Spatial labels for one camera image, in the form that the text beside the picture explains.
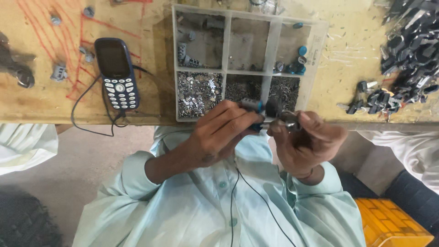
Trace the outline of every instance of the light blue shirt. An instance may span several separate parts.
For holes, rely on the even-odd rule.
[[[74,247],[365,247],[361,215],[344,192],[335,168],[325,162],[323,181],[304,185],[280,178],[272,165],[268,136],[245,137],[235,155],[207,168],[175,175],[161,185],[148,180],[145,162],[163,155],[190,130],[159,127],[151,153],[127,157],[122,169],[102,183],[97,198],[84,207]],[[232,218],[230,217],[230,200]]]

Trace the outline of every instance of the yellow table surface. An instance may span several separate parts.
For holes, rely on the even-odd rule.
[[[110,0],[0,0],[1,32],[16,53],[28,53],[37,59],[28,65],[34,71],[35,86],[19,87],[16,79],[0,74],[0,122],[70,122],[73,104],[98,74],[96,61],[87,63],[78,47],[93,50],[99,37],[123,39],[132,53],[132,61],[156,75],[137,74],[141,104],[127,113],[126,124],[174,125],[175,92],[173,78],[173,32],[171,6],[191,4],[201,8],[257,11],[247,0],[128,0],[111,4]],[[308,110],[331,122],[383,123],[380,114],[348,115],[336,106],[351,102],[360,80],[376,80],[387,87],[396,77],[380,73],[379,47],[385,42],[388,27],[381,26],[385,9],[372,0],[279,0],[282,16],[320,19],[330,22],[319,70],[308,102]],[[94,18],[82,14],[94,6]],[[61,17],[52,26],[50,15]],[[68,80],[50,79],[57,62],[67,62]],[[100,82],[78,104],[76,121],[82,124],[108,124],[102,103]],[[391,123],[433,123],[439,120],[438,94],[427,103],[407,105],[393,114]]]

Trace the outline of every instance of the phone keypad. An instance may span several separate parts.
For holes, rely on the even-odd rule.
[[[110,102],[113,105],[113,108],[115,109],[127,109],[129,108],[136,108],[136,93],[132,92],[134,90],[134,83],[132,83],[133,79],[127,78],[127,79],[120,79],[120,80],[110,80],[105,79],[104,82],[106,82],[104,85],[107,88],[107,90],[111,93],[108,94],[110,96]]]

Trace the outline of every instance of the shirt button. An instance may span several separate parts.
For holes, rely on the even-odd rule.
[[[236,218],[232,218],[229,221],[229,226],[232,226],[232,224],[233,224],[233,227],[235,227],[237,223],[238,223],[238,220]]]

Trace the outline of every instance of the plastic organizer tray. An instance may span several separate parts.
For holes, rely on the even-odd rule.
[[[295,110],[305,110],[313,81],[317,73],[321,50],[325,43],[329,23],[324,21],[262,15],[233,10],[200,9],[197,7],[175,4],[173,10],[174,31],[174,67],[176,89],[176,120],[179,122],[197,121],[197,118],[179,117],[178,111],[178,73],[221,73],[222,95],[224,99],[227,75],[253,75],[262,77],[261,97],[267,102],[273,76],[300,78],[299,94]],[[188,24],[183,25],[182,14]],[[203,19],[214,17],[211,23]],[[299,29],[296,23],[303,23]],[[203,28],[196,26],[220,25],[223,33],[203,33]],[[187,40],[189,32],[194,31],[194,41],[188,42],[187,54],[200,61],[204,67],[186,67],[178,59],[178,44]],[[298,49],[306,46],[306,72],[304,75],[290,74],[283,70],[274,73],[276,61],[285,66],[298,57]]]

